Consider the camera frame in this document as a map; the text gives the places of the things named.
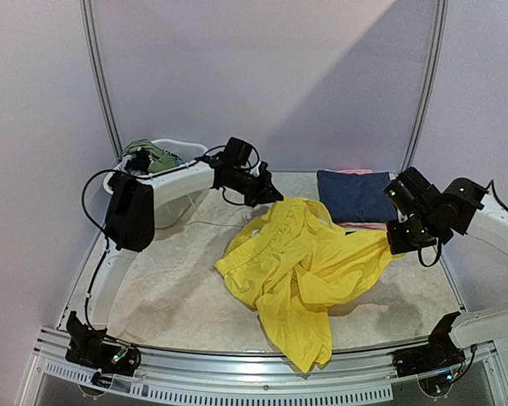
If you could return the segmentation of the yellow shorts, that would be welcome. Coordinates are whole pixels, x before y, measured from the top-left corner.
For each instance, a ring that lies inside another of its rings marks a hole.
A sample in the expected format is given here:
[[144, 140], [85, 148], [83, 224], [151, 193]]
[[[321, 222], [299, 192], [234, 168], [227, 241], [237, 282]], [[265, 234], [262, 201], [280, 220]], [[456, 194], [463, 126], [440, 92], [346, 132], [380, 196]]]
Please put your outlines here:
[[329, 308], [366, 293], [396, 258], [384, 231], [348, 233], [323, 203], [285, 198], [246, 224], [215, 268], [257, 311], [270, 342], [307, 373], [331, 359]]

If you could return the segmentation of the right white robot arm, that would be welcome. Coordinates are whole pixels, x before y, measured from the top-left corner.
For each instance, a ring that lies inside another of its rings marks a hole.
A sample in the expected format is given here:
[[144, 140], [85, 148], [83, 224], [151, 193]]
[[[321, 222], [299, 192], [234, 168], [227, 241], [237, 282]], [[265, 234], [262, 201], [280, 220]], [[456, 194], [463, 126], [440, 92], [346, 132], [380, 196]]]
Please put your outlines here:
[[427, 267], [423, 254], [433, 248], [465, 301], [432, 331], [424, 365], [438, 369], [456, 350], [508, 337], [508, 205], [494, 184], [456, 178], [439, 190], [410, 167], [384, 193], [400, 214], [387, 224], [392, 254], [414, 252]]

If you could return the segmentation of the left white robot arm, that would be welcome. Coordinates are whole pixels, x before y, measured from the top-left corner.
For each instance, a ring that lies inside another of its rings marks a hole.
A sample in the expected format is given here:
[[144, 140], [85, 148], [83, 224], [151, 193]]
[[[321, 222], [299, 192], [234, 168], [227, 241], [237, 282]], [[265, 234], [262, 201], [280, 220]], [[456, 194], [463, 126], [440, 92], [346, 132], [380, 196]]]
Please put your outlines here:
[[112, 174], [112, 195], [104, 223], [97, 227], [105, 238], [101, 259], [93, 272], [82, 315], [69, 313], [66, 331], [80, 337], [76, 353], [91, 367], [103, 366], [108, 347], [94, 336], [107, 333], [108, 317], [119, 287], [134, 259], [153, 241], [156, 209], [203, 189], [231, 189], [244, 197], [243, 205], [256, 207], [284, 199], [272, 182], [266, 162], [254, 168], [215, 156], [199, 156], [163, 173], [146, 178], [118, 169]]

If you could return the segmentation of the white plastic laundry basket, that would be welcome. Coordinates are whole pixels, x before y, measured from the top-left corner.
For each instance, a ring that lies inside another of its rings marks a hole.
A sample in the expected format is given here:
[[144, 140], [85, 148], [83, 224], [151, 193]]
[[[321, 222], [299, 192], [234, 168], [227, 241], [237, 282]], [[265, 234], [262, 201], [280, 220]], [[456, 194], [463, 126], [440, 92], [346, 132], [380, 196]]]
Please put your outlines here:
[[135, 180], [153, 188], [155, 228], [165, 229], [174, 225], [191, 205], [191, 202], [205, 189], [213, 185], [213, 170], [198, 160], [208, 148], [199, 143], [171, 139], [149, 140], [180, 157], [184, 163], [165, 172], [135, 176], [114, 167], [107, 173], [102, 186], [108, 194], [113, 193], [112, 177], [120, 172], [132, 175]]

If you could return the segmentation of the folded pink garment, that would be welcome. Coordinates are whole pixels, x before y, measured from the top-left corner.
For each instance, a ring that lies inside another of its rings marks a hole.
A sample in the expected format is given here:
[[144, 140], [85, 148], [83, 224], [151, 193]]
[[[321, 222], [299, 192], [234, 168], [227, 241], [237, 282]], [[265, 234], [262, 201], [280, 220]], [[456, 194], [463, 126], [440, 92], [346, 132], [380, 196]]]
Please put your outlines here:
[[[344, 169], [337, 171], [337, 173], [356, 175], [370, 174], [372, 172], [370, 169]], [[386, 225], [382, 222], [341, 222], [340, 226], [354, 230], [386, 231]]]

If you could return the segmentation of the folded navy blue garment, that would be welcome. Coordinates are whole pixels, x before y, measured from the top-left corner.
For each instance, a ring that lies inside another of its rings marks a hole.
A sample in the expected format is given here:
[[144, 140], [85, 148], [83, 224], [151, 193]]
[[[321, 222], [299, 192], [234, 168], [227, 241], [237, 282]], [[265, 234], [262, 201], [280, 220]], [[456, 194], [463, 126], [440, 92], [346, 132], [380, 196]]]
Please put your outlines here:
[[335, 223], [380, 222], [398, 219], [398, 212], [385, 195], [390, 173], [337, 173], [319, 170], [316, 174], [319, 200]]

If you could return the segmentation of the green garment in basket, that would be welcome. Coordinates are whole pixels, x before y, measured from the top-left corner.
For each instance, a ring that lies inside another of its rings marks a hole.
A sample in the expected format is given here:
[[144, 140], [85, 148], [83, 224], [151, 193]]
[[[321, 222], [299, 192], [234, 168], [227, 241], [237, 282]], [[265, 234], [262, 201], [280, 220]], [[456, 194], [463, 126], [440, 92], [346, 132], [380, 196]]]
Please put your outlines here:
[[125, 158], [129, 154], [133, 154], [137, 151], [146, 151], [151, 157], [151, 165], [147, 175], [165, 172], [184, 163], [180, 157], [176, 156], [174, 153], [168, 151], [167, 149], [160, 148], [149, 140], [138, 140], [131, 142], [122, 150], [119, 163], [119, 168], [122, 171], [125, 172]]

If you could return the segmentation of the black garment in basket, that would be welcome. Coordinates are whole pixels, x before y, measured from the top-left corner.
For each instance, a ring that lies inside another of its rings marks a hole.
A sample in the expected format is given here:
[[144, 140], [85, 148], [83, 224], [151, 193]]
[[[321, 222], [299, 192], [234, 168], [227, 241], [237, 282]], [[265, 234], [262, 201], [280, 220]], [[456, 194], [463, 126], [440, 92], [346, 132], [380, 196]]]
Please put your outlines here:
[[124, 170], [134, 175], [147, 175], [150, 165], [150, 155], [146, 151], [137, 151], [125, 158]]

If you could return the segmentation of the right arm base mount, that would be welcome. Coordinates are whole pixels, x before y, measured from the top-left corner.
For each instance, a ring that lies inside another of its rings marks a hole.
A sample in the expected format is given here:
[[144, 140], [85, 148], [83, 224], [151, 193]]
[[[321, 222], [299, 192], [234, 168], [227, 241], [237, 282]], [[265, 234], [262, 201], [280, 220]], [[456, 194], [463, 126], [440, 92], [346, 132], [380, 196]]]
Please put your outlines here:
[[470, 369], [477, 350], [478, 344], [472, 344], [469, 347], [470, 356], [467, 358], [465, 349], [456, 346], [449, 333], [433, 332], [426, 344], [395, 350], [391, 356], [399, 377], [450, 369], [456, 365], [457, 369], [451, 371], [450, 376], [445, 379], [447, 382], [453, 382]]

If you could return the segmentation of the aluminium front rail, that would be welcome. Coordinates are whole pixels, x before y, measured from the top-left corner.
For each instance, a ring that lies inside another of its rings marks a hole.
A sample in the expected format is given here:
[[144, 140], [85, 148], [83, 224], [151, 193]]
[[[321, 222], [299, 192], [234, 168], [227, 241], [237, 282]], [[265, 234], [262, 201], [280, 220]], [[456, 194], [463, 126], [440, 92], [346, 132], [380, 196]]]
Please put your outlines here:
[[377, 346], [335, 354], [302, 374], [276, 354], [203, 354], [144, 348], [133, 376], [107, 387], [93, 370], [65, 359], [69, 336], [43, 328], [30, 358], [23, 405], [508, 405], [508, 385], [491, 344], [467, 357], [454, 381], [445, 367], [402, 376], [394, 349]]

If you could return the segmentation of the right aluminium frame post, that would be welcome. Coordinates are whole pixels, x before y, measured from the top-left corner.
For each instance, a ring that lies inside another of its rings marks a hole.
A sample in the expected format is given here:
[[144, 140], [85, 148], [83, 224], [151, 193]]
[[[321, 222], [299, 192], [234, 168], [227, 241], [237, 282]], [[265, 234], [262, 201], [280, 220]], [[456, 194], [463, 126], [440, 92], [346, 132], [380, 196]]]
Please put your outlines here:
[[427, 62], [425, 64], [424, 75], [420, 98], [417, 104], [417, 110], [414, 116], [411, 136], [406, 146], [405, 154], [400, 164], [400, 171], [404, 171], [413, 164], [417, 148], [420, 143], [422, 129], [428, 114], [429, 103], [432, 98], [434, 83], [439, 65], [440, 54], [442, 50], [445, 23], [448, 13], [448, 1], [440, 0], [436, 2], [436, 8], [433, 17], [433, 28], [431, 32]]

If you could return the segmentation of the aluminium frame post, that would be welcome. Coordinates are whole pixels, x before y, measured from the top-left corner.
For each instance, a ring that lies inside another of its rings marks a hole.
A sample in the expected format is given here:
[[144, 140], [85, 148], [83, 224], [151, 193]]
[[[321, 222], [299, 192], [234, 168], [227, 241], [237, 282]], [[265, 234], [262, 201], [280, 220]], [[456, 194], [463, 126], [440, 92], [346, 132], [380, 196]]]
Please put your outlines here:
[[91, 64], [92, 77], [96, 87], [99, 105], [102, 111], [104, 126], [112, 147], [113, 155], [119, 159], [122, 151], [122, 142], [119, 136], [118, 126], [113, 114], [113, 106], [108, 92], [108, 83], [102, 63], [98, 37], [94, 2], [80, 0], [80, 12], [86, 37], [86, 47]]
[[406, 146], [405, 154], [400, 164], [400, 171], [404, 171], [413, 164], [417, 148], [420, 143], [422, 129], [428, 114], [429, 103], [432, 98], [434, 83], [439, 65], [440, 54], [442, 50], [445, 23], [448, 13], [448, 1], [440, 0], [436, 2], [436, 8], [433, 17], [433, 28], [431, 32], [427, 62], [425, 64], [424, 75], [420, 98], [417, 104], [417, 110], [414, 116], [411, 136]]

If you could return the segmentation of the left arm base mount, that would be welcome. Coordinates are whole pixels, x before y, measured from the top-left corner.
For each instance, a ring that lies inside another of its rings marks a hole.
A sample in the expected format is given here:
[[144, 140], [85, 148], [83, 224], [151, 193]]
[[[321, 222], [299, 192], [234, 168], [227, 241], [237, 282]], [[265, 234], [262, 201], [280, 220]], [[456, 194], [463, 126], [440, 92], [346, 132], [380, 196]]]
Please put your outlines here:
[[76, 311], [69, 313], [66, 330], [70, 341], [65, 359], [72, 364], [99, 370], [104, 375], [123, 376], [133, 376], [141, 364], [141, 352], [136, 346], [108, 336], [106, 329], [95, 330], [83, 324]]

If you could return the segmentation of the left aluminium frame post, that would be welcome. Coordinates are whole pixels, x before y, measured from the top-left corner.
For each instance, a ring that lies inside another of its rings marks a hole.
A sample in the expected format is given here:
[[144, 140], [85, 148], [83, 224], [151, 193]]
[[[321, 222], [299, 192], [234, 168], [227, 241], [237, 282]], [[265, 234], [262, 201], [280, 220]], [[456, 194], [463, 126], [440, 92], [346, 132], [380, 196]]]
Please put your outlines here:
[[91, 64], [92, 77], [96, 87], [99, 105], [102, 111], [104, 126], [112, 147], [113, 155], [119, 159], [122, 151], [122, 142], [119, 136], [118, 126], [113, 114], [113, 106], [108, 92], [108, 83], [102, 63], [98, 37], [94, 2], [80, 0], [80, 12], [86, 37], [86, 47]]

